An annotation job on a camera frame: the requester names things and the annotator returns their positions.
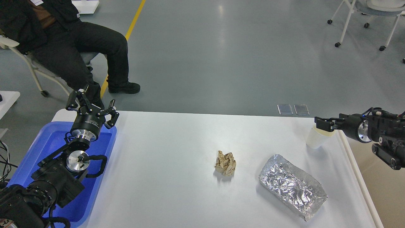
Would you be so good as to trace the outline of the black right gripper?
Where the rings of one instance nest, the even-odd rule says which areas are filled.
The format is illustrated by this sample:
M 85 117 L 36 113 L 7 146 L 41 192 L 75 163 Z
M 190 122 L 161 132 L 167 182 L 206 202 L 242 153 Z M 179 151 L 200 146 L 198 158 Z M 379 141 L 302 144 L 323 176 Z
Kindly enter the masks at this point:
M 339 130 L 342 125 L 344 134 L 361 143 L 370 143 L 368 137 L 368 121 L 361 114 L 346 115 L 342 114 L 342 118 L 320 118 L 315 117 L 315 125 L 317 129 L 333 132 Z

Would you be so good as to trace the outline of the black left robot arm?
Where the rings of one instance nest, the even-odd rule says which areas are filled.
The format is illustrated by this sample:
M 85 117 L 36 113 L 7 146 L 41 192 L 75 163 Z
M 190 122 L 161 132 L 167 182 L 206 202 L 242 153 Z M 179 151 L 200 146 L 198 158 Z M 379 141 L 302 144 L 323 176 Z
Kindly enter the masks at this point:
M 84 178 L 97 178 L 107 166 L 107 156 L 88 155 L 90 143 L 100 136 L 102 126 L 115 126 L 119 113 L 115 99 L 107 109 L 89 102 L 87 87 L 69 95 L 66 109 L 77 112 L 65 145 L 38 163 L 27 187 L 13 184 L 1 190 L 2 228 L 54 228 L 56 223 L 71 227 L 67 218 L 53 216 L 56 205 L 63 208 L 84 189 Z

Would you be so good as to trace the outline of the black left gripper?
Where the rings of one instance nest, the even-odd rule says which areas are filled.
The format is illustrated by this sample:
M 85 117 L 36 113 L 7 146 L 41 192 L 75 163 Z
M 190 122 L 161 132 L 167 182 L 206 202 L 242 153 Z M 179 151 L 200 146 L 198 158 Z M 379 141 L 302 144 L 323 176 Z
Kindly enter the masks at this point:
M 100 111 L 100 117 L 92 115 L 92 104 L 86 95 L 88 87 L 89 85 L 86 85 L 84 89 L 72 91 L 68 97 L 65 109 L 77 112 L 70 130 L 71 135 L 75 138 L 82 138 L 93 142 L 99 138 L 103 125 L 107 129 L 115 126 L 120 113 L 114 108 L 116 100 L 112 99 L 108 108 Z

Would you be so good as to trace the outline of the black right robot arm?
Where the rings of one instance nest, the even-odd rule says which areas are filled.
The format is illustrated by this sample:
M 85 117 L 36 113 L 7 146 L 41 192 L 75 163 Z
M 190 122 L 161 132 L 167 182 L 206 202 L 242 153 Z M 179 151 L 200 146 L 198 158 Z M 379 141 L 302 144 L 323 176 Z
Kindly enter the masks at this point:
M 361 143 L 375 142 L 372 152 L 393 170 L 405 167 L 404 113 L 393 114 L 382 108 L 369 108 L 361 114 L 343 114 L 338 118 L 315 117 L 316 128 L 327 132 L 341 130 Z

